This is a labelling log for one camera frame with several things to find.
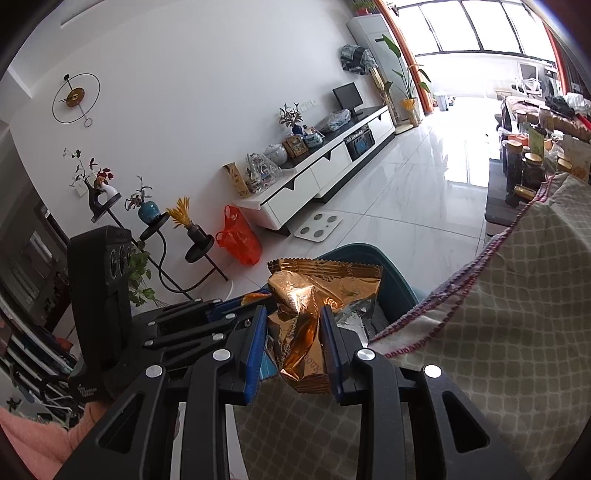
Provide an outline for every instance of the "window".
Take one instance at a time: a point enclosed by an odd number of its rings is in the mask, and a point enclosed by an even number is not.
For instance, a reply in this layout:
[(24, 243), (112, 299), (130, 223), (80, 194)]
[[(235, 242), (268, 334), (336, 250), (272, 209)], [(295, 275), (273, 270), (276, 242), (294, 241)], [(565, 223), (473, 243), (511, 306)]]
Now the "window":
[(485, 50), (519, 53), (519, 43), (500, 3), (470, 0), (464, 7)]
[(439, 51), (437, 42), (419, 7), (402, 9), (399, 24), (408, 45), (415, 55)]
[(532, 17), (523, 5), (503, 4), (515, 25), (523, 51), (530, 57), (556, 62), (550, 39), (539, 18)]
[(415, 55), (491, 51), (556, 62), (542, 21), (519, 0), (390, 0)]
[(480, 50), (460, 2), (437, 2), (420, 8), (431, 22), (443, 50)]

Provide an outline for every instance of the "black vase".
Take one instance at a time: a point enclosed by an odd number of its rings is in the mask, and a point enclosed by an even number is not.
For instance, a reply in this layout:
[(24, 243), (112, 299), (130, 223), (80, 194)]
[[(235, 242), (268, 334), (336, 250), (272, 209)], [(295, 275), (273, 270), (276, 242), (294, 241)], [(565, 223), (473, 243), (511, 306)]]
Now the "black vase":
[(207, 248), (209, 244), (209, 237), (199, 225), (191, 224), (187, 227), (187, 235), (193, 243), (201, 250)]
[(303, 135), (304, 129), (300, 125), (294, 125), (293, 127), (291, 127), (291, 132), (294, 135)]

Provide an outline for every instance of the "teal basket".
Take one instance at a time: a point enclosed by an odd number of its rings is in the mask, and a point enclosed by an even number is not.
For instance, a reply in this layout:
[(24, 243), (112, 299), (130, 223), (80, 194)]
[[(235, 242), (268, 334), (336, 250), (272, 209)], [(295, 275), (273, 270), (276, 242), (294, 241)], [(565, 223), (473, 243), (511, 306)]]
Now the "teal basket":
[(378, 303), (390, 323), (418, 304), (417, 296), (402, 274), (382, 251), (369, 244), (349, 244), (324, 255), (322, 260), (381, 265), (384, 268), (378, 291)]

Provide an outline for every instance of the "glass jar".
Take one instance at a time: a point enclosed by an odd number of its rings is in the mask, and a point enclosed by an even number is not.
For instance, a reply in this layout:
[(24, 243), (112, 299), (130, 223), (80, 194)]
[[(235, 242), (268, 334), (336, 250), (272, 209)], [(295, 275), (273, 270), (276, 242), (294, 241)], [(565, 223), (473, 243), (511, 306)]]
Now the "glass jar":
[(543, 128), (550, 132), (554, 131), (554, 118), (552, 117), (552, 110), (550, 110), (549, 107), (541, 105), (538, 110), (538, 118), (540, 119), (540, 125)]
[(558, 171), (565, 171), (567, 173), (571, 173), (572, 170), (573, 170), (573, 165), (571, 162), (569, 162), (565, 158), (558, 159)]
[(518, 140), (507, 141), (507, 193), (513, 194), (515, 185), (521, 183), (523, 170), (523, 145)]
[(523, 165), (523, 185), (532, 190), (538, 190), (545, 181), (543, 159), (534, 153), (525, 154)]
[(527, 112), (525, 114), (525, 117), (527, 118), (527, 121), (530, 125), (537, 125), (538, 123), (540, 123), (540, 117), (537, 113)]
[(517, 121), (517, 127), (527, 122), (527, 113), (525, 110), (515, 111), (515, 120)]

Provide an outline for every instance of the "wooden jar lid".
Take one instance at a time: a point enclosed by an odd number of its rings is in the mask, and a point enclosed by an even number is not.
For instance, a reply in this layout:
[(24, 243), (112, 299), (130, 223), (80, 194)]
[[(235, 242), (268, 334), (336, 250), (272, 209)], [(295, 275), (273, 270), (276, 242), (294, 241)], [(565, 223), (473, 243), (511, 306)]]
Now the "wooden jar lid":
[(542, 165), (542, 157), (540, 157), (539, 155), (536, 155), (535, 153), (526, 153), (525, 154), (525, 159), (527, 160), (528, 163), (532, 164), (532, 165)]
[(523, 152), (523, 144), (519, 140), (508, 140), (507, 141), (507, 150), (511, 153), (522, 153)]
[(559, 158), (558, 159), (558, 171), (566, 171), (568, 173), (570, 173), (573, 169), (573, 165), (571, 162), (569, 162), (568, 160), (565, 160), (563, 158)]

